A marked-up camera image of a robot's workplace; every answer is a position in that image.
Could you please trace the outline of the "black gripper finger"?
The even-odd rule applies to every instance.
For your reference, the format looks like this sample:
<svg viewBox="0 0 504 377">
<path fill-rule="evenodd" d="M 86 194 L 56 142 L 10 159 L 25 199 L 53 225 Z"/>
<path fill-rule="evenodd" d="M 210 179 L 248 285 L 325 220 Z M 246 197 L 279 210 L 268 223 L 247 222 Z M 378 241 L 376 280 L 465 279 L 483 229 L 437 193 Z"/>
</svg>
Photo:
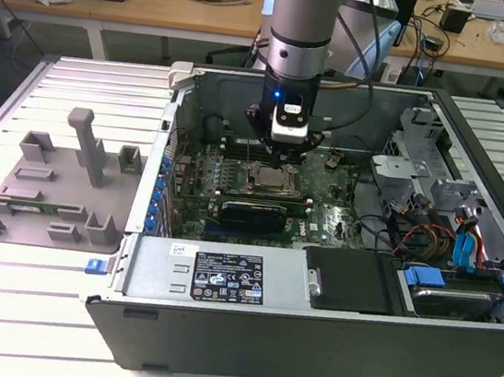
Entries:
<svg viewBox="0 0 504 377">
<path fill-rule="evenodd" d="M 245 111 L 245 116 L 255 136 L 267 151 L 269 164 L 278 168 L 281 162 L 282 151 L 281 147 L 271 137 L 271 121 L 263 115 L 258 103 L 249 106 Z"/>
<path fill-rule="evenodd" d="M 302 128 L 294 127 L 282 136 L 280 164 L 302 164 L 309 152 L 319 147 L 326 137 L 324 131 L 312 130 L 308 125 Z"/>
</svg>

